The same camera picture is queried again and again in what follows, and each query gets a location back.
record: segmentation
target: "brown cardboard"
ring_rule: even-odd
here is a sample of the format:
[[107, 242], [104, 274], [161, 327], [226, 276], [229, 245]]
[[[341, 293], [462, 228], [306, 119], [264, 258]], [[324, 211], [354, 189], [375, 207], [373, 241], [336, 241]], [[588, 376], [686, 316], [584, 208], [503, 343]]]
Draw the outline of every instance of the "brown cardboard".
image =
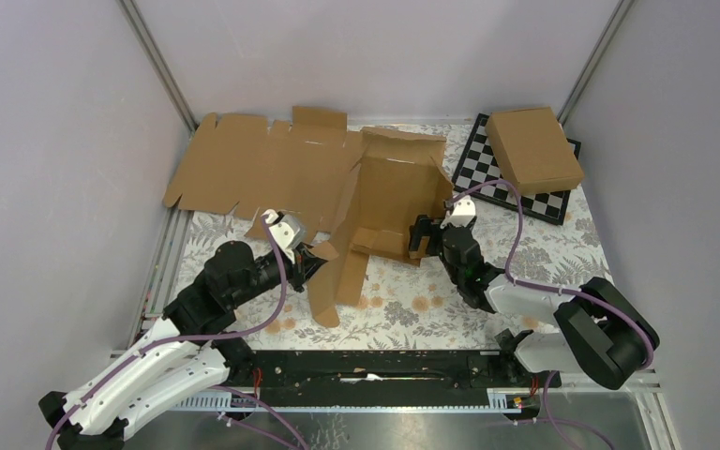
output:
[[344, 185], [329, 242], [338, 257], [310, 280], [314, 317], [337, 326], [333, 305], [357, 305], [369, 255], [418, 264], [407, 251], [410, 226], [420, 214], [438, 216], [453, 185], [441, 162], [445, 138], [387, 128], [363, 128], [363, 156]]
[[[340, 189], [360, 157], [360, 133], [346, 130], [346, 113], [294, 107], [292, 122], [208, 114], [172, 178], [164, 204], [239, 218], [285, 210], [316, 231], [335, 228]], [[254, 230], [253, 237], [263, 237]]]
[[[370, 255], [418, 264], [407, 251], [419, 214], [438, 216], [452, 184], [442, 168], [445, 138], [386, 128], [346, 130], [346, 114], [293, 108], [291, 123], [208, 114], [178, 166], [164, 204], [256, 218], [295, 214], [329, 241], [311, 251], [329, 260], [308, 282], [313, 318], [338, 326], [336, 305], [356, 306]], [[264, 238], [256, 225], [247, 233]]]
[[584, 173], [549, 107], [495, 112], [485, 126], [502, 177], [525, 195], [576, 188]]

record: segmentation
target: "floral patterned surface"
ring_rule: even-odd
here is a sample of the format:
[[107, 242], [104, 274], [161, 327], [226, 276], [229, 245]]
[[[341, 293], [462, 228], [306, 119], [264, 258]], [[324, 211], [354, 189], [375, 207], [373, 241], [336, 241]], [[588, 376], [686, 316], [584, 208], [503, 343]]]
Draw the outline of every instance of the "floral patterned surface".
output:
[[[446, 136], [443, 167], [450, 175], [472, 125], [392, 128]], [[486, 202], [476, 201], [476, 208], [473, 235], [485, 258], [503, 267], [517, 231], [517, 217]], [[256, 255], [269, 251], [266, 242], [242, 237], [250, 225], [232, 216], [195, 213], [174, 293], [186, 287], [216, 248], [228, 240], [247, 241]], [[326, 237], [320, 234], [316, 240]], [[563, 226], [526, 217], [512, 268], [519, 277], [561, 284], [579, 284], [593, 276], [610, 278], [581, 187], [570, 197]], [[241, 306], [230, 329], [246, 329], [265, 320], [275, 309], [278, 294], [273, 290]], [[324, 328], [310, 317], [307, 292], [290, 292], [279, 317], [260, 333], [247, 337], [247, 343], [257, 350], [495, 349], [493, 337], [506, 328], [516, 332], [549, 327], [527, 317], [493, 315], [467, 307], [437, 258], [411, 267], [371, 257], [359, 307], [337, 308], [340, 326]]]

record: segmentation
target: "white wall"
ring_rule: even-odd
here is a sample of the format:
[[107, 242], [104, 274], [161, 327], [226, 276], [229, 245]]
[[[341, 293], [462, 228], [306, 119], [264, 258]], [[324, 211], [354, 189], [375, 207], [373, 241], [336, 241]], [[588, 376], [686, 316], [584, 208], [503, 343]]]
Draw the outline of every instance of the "white wall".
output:
[[192, 111], [353, 119], [556, 113], [617, 0], [137, 2]]
[[0, 1], [0, 450], [127, 338], [186, 132], [114, 1]]
[[638, 2], [569, 129], [682, 448], [720, 448], [720, 2]]

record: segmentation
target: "cardboard panel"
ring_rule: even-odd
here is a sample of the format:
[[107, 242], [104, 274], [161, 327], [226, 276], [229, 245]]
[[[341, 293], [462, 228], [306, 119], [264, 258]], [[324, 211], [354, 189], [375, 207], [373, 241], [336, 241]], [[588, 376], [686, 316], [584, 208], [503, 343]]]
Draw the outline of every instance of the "cardboard panel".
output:
[[408, 234], [388, 230], [370, 230], [361, 227], [355, 232], [350, 248], [359, 253], [381, 256], [400, 263], [421, 265], [420, 258], [423, 258], [425, 253], [418, 255], [416, 252], [410, 256], [408, 253], [409, 244], [410, 236]]
[[338, 322], [332, 322], [330, 308], [334, 308], [335, 304], [356, 305], [360, 300], [357, 285], [362, 290], [366, 278], [368, 255], [350, 251], [352, 236], [360, 219], [359, 191], [355, 186], [359, 170], [360, 167], [357, 167], [351, 172], [352, 176], [342, 189], [348, 200], [344, 200], [345, 208], [340, 213], [342, 220], [329, 239], [338, 256], [319, 269], [308, 283], [307, 295], [313, 317], [324, 326], [338, 326]]
[[363, 127], [363, 158], [390, 158], [430, 165], [443, 161], [445, 137]]
[[260, 116], [208, 114], [164, 196], [185, 210], [253, 218], [259, 210], [294, 211], [316, 231], [335, 226], [340, 188], [359, 159], [359, 133], [346, 114], [295, 107], [293, 125]]
[[333, 261], [335, 258], [338, 257], [338, 251], [335, 250], [335, 248], [332, 244], [329, 243], [329, 241], [321, 242], [319, 243], [319, 245], [311, 248], [310, 253], [313, 253], [313, 256], [316, 256], [328, 262]]
[[361, 225], [405, 233], [434, 204], [440, 174], [434, 166], [364, 158], [360, 172]]

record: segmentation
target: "red wire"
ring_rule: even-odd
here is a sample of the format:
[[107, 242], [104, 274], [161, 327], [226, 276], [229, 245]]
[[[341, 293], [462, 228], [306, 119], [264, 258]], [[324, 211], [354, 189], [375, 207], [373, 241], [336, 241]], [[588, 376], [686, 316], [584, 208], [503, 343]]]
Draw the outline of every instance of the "red wire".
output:
[[536, 376], [534, 376], [532, 378], [532, 390], [529, 391], [529, 398], [533, 397], [537, 390], [539, 390], [539, 381], [537, 381]]
[[258, 398], [258, 387], [261, 386], [261, 382], [263, 381], [263, 371], [261, 371], [260, 367], [254, 368], [252, 369], [252, 375], [255, 378], [252, 390], [255, 393], [255, 398]]

